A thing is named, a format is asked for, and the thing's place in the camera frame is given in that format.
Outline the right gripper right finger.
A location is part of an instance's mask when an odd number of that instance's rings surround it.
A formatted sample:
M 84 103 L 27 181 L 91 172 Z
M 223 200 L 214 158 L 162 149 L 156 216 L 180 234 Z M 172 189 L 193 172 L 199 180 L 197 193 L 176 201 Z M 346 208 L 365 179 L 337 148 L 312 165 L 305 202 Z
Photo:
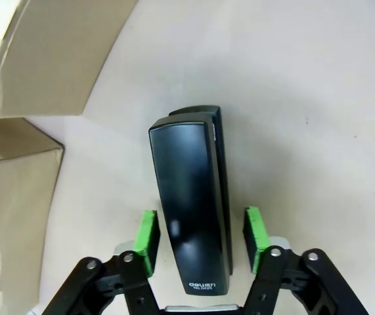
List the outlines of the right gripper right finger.
M 368 313 L 323 250 L 297 255 L 272 245 L 257 207 L 245 209 L 243 235 L 255 274 L 243 314 L 273 314 L 281 289 L 290 291 L 308 314 Z

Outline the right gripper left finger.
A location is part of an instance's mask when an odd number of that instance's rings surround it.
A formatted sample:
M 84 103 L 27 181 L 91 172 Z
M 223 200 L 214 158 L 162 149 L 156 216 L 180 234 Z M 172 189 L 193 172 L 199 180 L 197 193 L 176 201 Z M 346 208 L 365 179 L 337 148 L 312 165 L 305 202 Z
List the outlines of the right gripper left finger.
M 161 314 L 148 282 L 159 241 L 158 214 L 145 211 L 133 245 L 106 262 L 81 259 L 43 313 L 102 314 L 116 296 L 123 295 L 130 314 Z

